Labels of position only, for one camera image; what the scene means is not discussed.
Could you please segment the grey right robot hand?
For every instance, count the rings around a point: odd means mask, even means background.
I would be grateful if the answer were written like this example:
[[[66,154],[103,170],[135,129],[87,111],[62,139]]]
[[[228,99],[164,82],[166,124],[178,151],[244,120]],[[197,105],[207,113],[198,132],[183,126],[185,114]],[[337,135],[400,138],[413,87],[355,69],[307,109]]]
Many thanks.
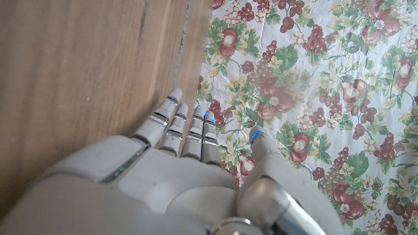
[[[187,119],[173,89],[130,137],[50,167],[1,220],[2,234],[342,234],[327,197],[256,126],[242,185],[221,167],[213,113]]]

